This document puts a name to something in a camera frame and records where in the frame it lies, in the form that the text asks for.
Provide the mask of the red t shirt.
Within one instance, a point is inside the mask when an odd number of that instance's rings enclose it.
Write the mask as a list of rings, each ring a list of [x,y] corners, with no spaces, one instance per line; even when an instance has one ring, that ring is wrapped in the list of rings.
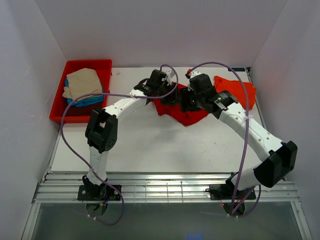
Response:
[[[179,105],[164,105],[160,99],[155,99],[153,104],[159,116],[168,115],[185,127],[194,125],[208,116],[208,113],[203,109],[182,112]]]

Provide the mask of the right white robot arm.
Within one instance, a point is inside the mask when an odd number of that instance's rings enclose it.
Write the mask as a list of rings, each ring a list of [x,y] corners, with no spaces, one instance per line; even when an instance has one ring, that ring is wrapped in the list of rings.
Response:
[[[228,91],[217,93],[211,87],[209,94],[205,95],[183,87],[180,89],[180,104],[183,112],[205,110],[214,115],[245,140],[261,161],[226,180],[225,191],[230,198],[237,199],[244,190],[257,185],[272,188],[294,169],[297,145],[293,141],[282,141],[249,118],[243,106]]]

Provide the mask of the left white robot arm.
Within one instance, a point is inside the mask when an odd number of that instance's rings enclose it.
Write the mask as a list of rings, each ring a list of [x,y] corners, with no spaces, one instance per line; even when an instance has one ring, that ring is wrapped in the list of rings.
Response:
[[[92,111],[85,130],[85,137],[89,145],[88,174],[82,178],[86,192],[91,198],[100,200],[106,195],[107,180],[106,166],[109,151],[115,146],[118,139],[118,125],[134,111],[147,105],[153,97],[164,96],[169,100],[177,93],[176,83],[164,84],[152,89],[139,83],[128,94],[116,103]]]

